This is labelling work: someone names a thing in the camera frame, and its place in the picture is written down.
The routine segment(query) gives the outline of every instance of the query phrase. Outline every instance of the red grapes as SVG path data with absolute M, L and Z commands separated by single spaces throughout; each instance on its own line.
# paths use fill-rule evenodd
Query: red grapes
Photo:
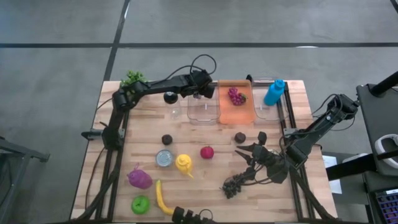
M 243 93 L 238 93 L 238 89 L 236 87 L 229 88 L 228 95 L 235 106 L 243 105 L 246 102 L 247 96 Z

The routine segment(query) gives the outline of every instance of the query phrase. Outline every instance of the red ball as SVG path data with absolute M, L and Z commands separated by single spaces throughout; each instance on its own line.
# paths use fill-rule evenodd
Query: red ball
M 214 150 L 210 146 L 203 147 L 200 149 L 200 156 L 204 159 L 211 159 L 214 156 Z

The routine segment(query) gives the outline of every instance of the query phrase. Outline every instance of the yellow mustard bottle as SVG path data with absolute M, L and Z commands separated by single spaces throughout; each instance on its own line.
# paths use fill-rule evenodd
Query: yellow mustard bottle
M 179 171 L 181 171 L 181 173 L 187 174 L 193 178 L 193 176 L 191 175 L 191 171 L 192 171 L 191 157 L 189 157 L 186 154 L 179 155 L 177 157 L 177 159 L 175 160 L 175 166 L 177 166 L 177 169 Z

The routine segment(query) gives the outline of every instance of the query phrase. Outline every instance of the orange cutting board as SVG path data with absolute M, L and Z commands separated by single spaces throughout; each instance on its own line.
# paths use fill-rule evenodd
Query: orange cutting board
M 247 96 L 243 105 L 235 106 L 229 98 L 229 88 L 236 87 L 238 93 Z M 256 118 L 254 111 L 253 92 L 249 80 L 220 80 L 218 81 L 218 97 L 220 102 L 221 124 L 250 124 Z

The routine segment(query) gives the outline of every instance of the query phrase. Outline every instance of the toy fruit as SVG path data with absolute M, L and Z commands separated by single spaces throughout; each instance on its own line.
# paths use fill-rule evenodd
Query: toy fruit
M 181 173 L 187 174 L 188 176 L 193 178 L 193 176 L 191 175 L 192 171 L 191 157 L 189 157 L 186 154 L 179 155 L 175 160 L 175 166 L 177 166 L 177 169 L 181 171 Z
M 157 199 L 157 205 L 159 206 L 160 209 L 162 209 L 162 211 L 165 214 L 173 215 L 174 209 L 167 207 L 163 202 L 162 183 L 160 182 L 160 180 L 157 180 L 156 182 L 156 199 Z
M 127 175 L 130 184 L 140 189 L 149 188 L 152 185 L 152 178 L 149 174 L 145 173 L 145 171 L 137 168 L 138 164 L 135 166 L 134 170 Z
M 243 105 L 248 98 L 245 94 L 238 93 L 238 89 L 236 87 L 229 88 L 228 95 L 235 106 Z
M 173 137 L 171 135 L 165 134 L 165 135 L 162 136 L 163 145 L 168 146 L 172 142 L 173 142 Z
M 210 146 L 203 147 L 200 149 L 200 156 L 204 159 L 211 159 L 214 156 L 214 150 Z
M 246 140 L 246 135 L 244 135 L 243 133 L 236 133 L 234 140 L 236 141 L 236 143 L 241 144 Z
M 131 204 L 131 210 L 136 215 L 142 215 L 148 212 L 150 206 L 149 198 L 143 195 L 134 198 Z

